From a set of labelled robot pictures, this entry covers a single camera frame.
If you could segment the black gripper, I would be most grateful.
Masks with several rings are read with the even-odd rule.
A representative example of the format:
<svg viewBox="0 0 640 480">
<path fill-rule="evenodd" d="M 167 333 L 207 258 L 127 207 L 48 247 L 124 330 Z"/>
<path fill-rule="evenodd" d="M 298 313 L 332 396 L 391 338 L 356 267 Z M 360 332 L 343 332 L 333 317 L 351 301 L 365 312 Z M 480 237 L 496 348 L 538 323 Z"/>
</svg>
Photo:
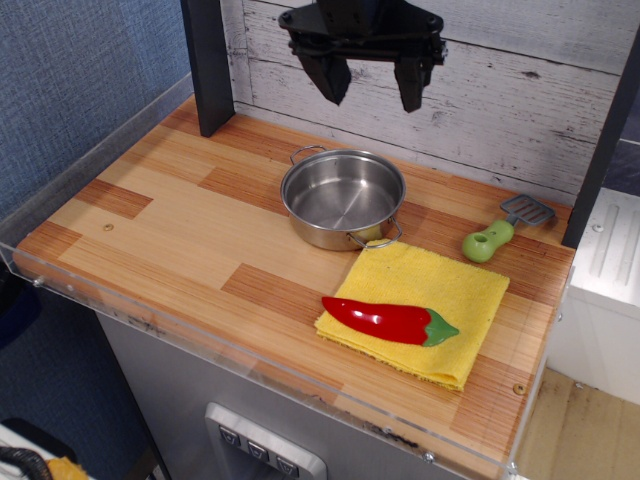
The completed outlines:
<svg viewBox="0 0 640 480">
<path fill-rule="evenodd" d="M 340 105 L 351 82 L 345 59 L 389 61 L 404 110 L 422 106 L 434 64 L 446 58 L 443 19 L 408 1 L 315 1 L 278 18 L 292 53 L 325 99 Z"/>
</svg>

